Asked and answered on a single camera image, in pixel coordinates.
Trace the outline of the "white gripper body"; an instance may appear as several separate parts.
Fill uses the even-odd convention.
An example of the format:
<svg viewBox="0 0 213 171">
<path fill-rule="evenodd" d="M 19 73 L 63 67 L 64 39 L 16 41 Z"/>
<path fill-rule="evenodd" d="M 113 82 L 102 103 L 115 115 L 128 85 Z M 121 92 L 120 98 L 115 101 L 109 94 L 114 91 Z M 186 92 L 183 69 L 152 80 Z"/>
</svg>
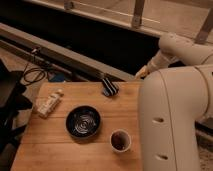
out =
<svg viewBox="0 0 213 171">
<path fill-rule="evenodd" d="M 159 50 L 155 56 L 147 63 L 147 70 L 152 73 L 156 70 L 167 68 L 173 60 L 173 56 L 167 53 L 163 53 Z"/>
</svg>

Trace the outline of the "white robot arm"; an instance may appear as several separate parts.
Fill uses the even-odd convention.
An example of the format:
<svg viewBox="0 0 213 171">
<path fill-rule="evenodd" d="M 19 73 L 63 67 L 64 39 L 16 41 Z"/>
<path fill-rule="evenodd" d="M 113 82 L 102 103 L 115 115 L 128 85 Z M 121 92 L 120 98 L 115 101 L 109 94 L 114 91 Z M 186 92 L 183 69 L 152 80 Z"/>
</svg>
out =
<svg viewBox="0 0 213 171">
<path fill-rule="evenodd" d="M 195 121 L 213 114 L 213 46 L 175 33 L 138 74 L 143 171 L 200 171 Z"/>
</svg>

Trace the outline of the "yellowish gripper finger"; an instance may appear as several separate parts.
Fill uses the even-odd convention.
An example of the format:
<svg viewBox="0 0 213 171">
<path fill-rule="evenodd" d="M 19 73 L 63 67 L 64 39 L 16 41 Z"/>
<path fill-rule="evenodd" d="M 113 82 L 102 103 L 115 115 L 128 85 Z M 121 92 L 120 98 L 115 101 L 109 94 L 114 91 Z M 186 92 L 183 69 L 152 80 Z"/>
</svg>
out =
<svg viewBox="0 0 213 171">
<path fill-rule="evenodd" d="M 136 79 L 140 79 L 143 77 L 146 77 L 148 75 L 148 69 L 147 66 L 144 65 L 136 74 L 135 74 L 135 78 Z"/>
</svg>

